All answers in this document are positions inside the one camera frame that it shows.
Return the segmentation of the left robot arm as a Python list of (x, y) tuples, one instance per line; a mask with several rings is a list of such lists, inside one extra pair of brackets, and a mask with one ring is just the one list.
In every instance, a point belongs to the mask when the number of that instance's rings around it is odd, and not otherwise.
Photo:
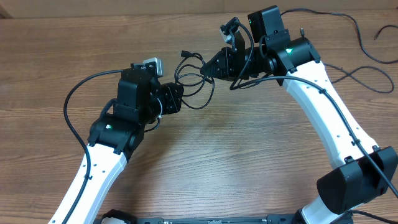
[(114, 181), (144, 139), (145, 126), (181, 109), (183, 87), (161, 84), (162, 61), (120, 70), (118, 93), (91, 125), (85, 155), (51, 223), (93, 223)]

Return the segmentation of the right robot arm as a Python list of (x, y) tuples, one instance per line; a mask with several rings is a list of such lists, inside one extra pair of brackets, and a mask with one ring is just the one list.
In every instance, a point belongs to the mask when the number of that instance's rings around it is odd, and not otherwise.
[(317, 198), (287, 222), (333, 223), (393, 190), (396, 151), (379, 147), (356, 122), (312, 43), (305, 36), (290, 38), (277, 6), (248, 15), (248, 21), (244, 26), (232, 18), (220, 27), (226, 47), (200, 71), (231, 82), (232, 90), (276, 80), (318, 133), (332, 170), (317, 180)]

